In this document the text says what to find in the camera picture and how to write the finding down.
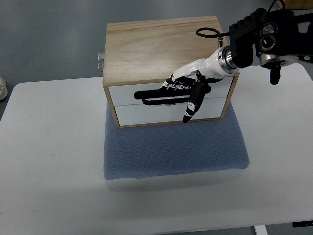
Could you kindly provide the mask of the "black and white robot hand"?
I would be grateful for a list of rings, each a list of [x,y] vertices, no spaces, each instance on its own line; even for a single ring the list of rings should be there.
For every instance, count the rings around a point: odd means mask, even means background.
[[[189,91],[187,108],[183,123],[187,123],[200,109],[210,83],[220,82],[239,71],[231,56],[230,46],[217,49],[210,57],[199,59],[175,70],[167,78],[160,92]]]

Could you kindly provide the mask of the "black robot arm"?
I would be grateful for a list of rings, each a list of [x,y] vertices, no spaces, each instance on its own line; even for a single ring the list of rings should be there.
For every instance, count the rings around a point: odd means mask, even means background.
[[[234,72],[252,65],[255,56],[260,66],[270,71],[270,83],[278,84],[281,68],[298,61],[313,62],[313,15],[295,15],[281,3],[280,10],[258,8],[229,27],[227,33],[203,27],[196,35],[204,38],[229,37],[230,45],[218,52],[220,68]]]

